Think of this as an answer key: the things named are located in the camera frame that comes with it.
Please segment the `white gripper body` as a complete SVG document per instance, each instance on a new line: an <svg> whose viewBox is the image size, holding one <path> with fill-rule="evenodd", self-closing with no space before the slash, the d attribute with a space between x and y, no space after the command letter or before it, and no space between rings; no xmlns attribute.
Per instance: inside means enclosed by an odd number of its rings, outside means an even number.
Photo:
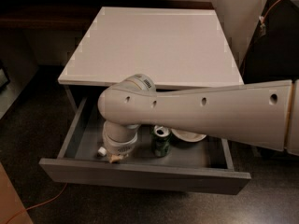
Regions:
<svg viewBox="0 0 299 224"><path fill-rule="evenodd" d="M117 142L112 140L106 133L103 133L104 147L112 155L126 155L132 152L137 142L137 134L126 142Z"/></svg>

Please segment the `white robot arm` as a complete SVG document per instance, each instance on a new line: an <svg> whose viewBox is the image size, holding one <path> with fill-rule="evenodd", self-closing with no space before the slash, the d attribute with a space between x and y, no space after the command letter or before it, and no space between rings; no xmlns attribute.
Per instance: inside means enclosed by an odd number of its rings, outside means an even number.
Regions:
<svg viewBox="0 0 299 224"><path fill-rule="evenodd" d="M114 155L136 142L141 125L298 153L298 84L289 80L157 92L149 77L137 74L104 90L97 105Z"/></svg>

